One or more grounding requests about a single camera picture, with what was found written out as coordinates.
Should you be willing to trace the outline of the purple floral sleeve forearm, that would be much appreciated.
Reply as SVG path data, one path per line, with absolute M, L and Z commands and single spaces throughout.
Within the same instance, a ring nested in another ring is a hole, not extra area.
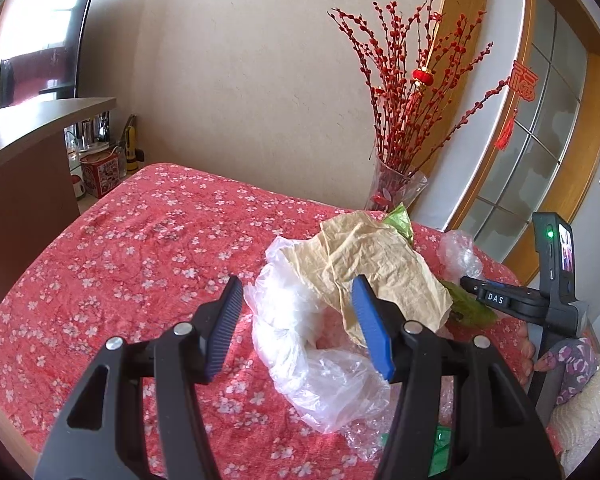
M 579 394 L 598 370 L 597 356 L 588 337 L 563 339 L 534 364 L 535 372 L 548 373 L 564 367 L 556 404 L 562 405 Z

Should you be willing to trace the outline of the right hand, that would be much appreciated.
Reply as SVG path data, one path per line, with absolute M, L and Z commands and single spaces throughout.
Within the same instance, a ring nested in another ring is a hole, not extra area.
M 521 354 L 521 373 L 518 378 L 522 386 L 527 385 L 534 372 L 545 373 L 550 370 L 550 361 L 548 355 L 542 356 L 539 361 L 533 359 L 535 355 L 535 346 L 529 339 L 528 327 L 526 324 L 521 326 L 517 332 L 518 349 Z

